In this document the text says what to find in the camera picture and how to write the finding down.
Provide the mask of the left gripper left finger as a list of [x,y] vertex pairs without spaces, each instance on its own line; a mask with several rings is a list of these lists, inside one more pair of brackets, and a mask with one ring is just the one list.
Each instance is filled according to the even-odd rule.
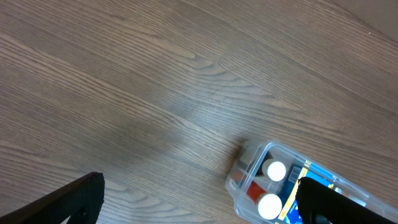
[[1,217],[1,223],[95,224],[104,203],[104,176],[90,172]]

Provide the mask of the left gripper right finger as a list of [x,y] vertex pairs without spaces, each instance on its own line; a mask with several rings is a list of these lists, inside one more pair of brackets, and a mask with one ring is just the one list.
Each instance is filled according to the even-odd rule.
[[394,224],[309,177],[298,180],[295,200],[303,224]]

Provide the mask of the blue yellow VapoDrops box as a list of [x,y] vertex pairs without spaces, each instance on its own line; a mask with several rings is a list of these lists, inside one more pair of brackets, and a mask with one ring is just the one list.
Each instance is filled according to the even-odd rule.
[[290,169],[287,180],[284,182],[282,189],[278,194],[282,202],[282,210],[277,217],[278,220],[291,224],[303,223],[302,217],[298,213],[298,203],[295,199],[299,186],[299,179],[302,177],[310,177],[322,185],[327,186],[329,189],[334,187],[334,184],[330,181],[308,170],[306,167],[302,167],[297,164],[293,165]]

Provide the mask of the white orange plaster box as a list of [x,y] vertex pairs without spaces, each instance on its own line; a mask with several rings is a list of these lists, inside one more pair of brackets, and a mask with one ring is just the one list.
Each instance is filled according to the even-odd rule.
[[350,199],[350,200],[352,200],[352,201],[354,201],[354,202],[360,204],[360,205],[363,206],[363,207],[366,206],[366,202],[360,200],[359,198],[355,197],[354,195],[351,195],[351,194],[347,193],[347,192],[344,191],[344,190],[341,190],[341,189],[338,188],[338,187],[335,187],[335,188],[334,188],[334,191],[337,192],[337,193],[339,193],[339,194],[341,194],[341,195],[343,195],[344,197],[347,197],[348,199]]

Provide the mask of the orange tube white cap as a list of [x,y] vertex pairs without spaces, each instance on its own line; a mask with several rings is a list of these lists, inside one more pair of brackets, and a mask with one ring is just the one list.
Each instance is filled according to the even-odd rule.
[[272,220],[282,211],[282,201],[276,194],[268,192],[254,180],[248,182],[248,176],[240,170],[234,171],[231,179],[244,198],[248,199],[257,209],[259,216],[265,220]]

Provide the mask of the black bottle white cap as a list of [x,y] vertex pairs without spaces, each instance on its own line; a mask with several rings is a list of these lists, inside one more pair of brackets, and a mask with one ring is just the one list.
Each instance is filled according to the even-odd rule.
[[253,162],[253,165],[256,164],[259,164],[259,167],[255,171],[255,177],[265,177],[267,180],[279,182],[286,176],[285,164],[270,151],[267,151],[262,159],[258,157]]

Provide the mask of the clear plastic container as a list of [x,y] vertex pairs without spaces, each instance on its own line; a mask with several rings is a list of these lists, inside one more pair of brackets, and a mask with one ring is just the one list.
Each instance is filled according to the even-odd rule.
[[246,141],[225,182],[251,223],[397,223],[397,209],[280,142]]

